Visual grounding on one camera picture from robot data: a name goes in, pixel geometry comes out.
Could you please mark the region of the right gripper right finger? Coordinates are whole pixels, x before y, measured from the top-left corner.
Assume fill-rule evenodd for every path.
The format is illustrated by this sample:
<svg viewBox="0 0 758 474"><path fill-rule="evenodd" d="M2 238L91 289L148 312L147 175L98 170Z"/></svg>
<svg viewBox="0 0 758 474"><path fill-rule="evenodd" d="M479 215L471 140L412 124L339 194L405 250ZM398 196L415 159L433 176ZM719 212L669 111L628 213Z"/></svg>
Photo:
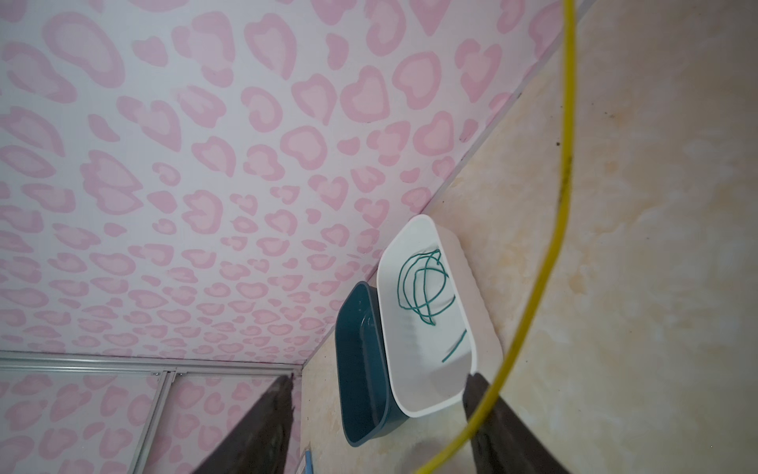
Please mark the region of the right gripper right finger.
<svg viewBox="0 0 758 474"><path fill-rule="evenodd" d="M478 473L568 474L503 398L470 440Z"/></svg>

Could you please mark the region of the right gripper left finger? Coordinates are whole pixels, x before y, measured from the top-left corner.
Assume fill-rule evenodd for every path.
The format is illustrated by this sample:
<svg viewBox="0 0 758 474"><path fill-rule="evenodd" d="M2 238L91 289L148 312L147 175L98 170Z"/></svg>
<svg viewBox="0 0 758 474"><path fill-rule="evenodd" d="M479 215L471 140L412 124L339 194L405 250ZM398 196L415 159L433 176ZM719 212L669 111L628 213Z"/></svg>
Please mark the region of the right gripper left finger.
<svg viewBox="0 0 758 474"><path fill-rule="evenodd" d="M294 422L293 377L278 377L195 474L282 474Z"/></svg>

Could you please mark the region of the dark teal plastic tray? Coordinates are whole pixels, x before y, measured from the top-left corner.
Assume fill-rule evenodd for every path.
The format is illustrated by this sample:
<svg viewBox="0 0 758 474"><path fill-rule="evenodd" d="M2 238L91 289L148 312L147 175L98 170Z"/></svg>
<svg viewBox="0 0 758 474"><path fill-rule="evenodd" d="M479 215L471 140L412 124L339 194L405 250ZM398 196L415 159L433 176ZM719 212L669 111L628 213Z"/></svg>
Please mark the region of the dark teal plastic tray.
<svg viewBox="0 0 758 474"><path fill-rule="evenodd" d="M358 282L353 287L339 310L334 335L343 434L357 448L408 420L390 384L374 286Z"/></svg>

